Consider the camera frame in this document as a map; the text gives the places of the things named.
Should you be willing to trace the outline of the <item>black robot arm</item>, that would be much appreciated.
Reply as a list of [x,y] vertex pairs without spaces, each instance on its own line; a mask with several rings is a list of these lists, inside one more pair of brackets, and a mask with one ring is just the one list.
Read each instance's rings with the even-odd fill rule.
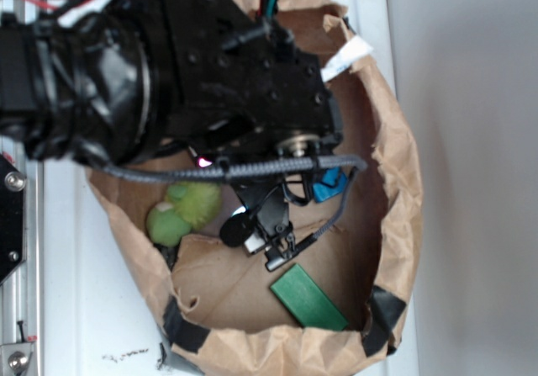
[[343,124],[318,58],[274,19],[234,0],[110,0],[70,27],[2,27],[1,133],[35,160],[124,165],[166,147],[328,152]]

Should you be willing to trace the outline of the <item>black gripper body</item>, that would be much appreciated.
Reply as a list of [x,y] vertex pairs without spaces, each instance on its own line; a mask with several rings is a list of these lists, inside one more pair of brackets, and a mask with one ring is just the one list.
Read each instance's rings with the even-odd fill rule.
[[276,18],[234,0],[146,0],[154,151],[171,143],[236,162],[329,155],[342,142],[337,102],[318,58]]

